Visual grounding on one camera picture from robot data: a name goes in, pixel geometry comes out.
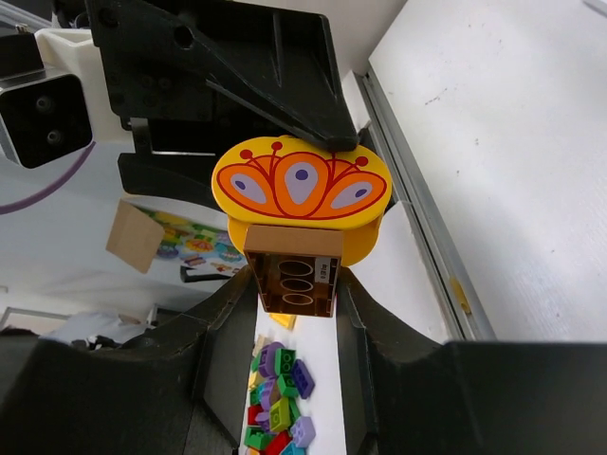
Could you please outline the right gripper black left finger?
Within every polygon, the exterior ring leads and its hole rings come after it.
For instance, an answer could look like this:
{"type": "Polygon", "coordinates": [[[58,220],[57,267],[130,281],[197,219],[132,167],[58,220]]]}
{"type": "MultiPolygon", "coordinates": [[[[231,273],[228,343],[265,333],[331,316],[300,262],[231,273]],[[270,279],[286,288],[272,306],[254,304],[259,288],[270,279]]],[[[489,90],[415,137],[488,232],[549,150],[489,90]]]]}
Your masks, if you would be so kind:
{"type": "Polygon", "coordinates": [[[116,349],[1,339],[5,454],[234,454],[257,319],[244,268],[116,349]]]}

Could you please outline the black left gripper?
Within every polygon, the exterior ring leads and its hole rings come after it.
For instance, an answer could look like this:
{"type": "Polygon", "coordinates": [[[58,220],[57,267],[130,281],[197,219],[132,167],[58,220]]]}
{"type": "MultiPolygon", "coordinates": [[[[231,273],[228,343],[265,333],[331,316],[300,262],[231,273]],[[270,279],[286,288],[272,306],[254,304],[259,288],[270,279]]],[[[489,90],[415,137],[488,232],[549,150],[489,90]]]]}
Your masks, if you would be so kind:
{"type": "Polygon", "coordinates": [[[213,168],[246,139],[287,130],[329,152],[359,143],[322,14],[234,1],[51,7],[59,27],[90,29],[101,54],[110,109],[135,148],[118,159],[129,193],[214,209],[213,168]]]}

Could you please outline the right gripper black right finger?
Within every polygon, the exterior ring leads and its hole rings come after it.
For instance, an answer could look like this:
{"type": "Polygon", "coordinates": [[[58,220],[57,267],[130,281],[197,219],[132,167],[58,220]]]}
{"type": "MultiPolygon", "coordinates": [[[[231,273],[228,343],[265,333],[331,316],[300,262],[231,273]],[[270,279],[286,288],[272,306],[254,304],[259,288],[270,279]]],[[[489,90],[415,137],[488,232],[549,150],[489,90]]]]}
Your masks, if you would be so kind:
{"type": "Polygon", "coordinates": [[[602,454],[606,348],[421,335],[343,269],[337,338],[350,454],[602,454]]]}

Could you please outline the yellow lego brick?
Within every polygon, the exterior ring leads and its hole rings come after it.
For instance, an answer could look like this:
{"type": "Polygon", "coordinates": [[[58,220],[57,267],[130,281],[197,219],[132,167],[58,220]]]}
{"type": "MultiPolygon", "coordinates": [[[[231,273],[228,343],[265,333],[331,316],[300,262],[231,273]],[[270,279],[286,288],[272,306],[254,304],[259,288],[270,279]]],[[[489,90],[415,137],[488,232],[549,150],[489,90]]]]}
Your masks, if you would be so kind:
{"type": "Polygon", "coordinates": [[[261,136],[226,151],[212,172],[212,194],[242,250],[252,225],[343,233],[342,264],[373,250],[392,195],[386,164],[359,145],[330,153],[292,136],[261,136]]]}

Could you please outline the brown 2x2 lego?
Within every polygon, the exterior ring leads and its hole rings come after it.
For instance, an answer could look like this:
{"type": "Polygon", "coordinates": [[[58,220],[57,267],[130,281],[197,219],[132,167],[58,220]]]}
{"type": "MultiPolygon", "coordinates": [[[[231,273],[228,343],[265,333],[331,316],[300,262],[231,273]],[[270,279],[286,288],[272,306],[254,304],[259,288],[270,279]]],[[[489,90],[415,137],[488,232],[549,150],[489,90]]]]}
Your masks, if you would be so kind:
{"type": "Polygon", "coordinates": [[[333,316],[343,256],[340,231],[252,225],[244,252],[266,312],[333,316]]]}

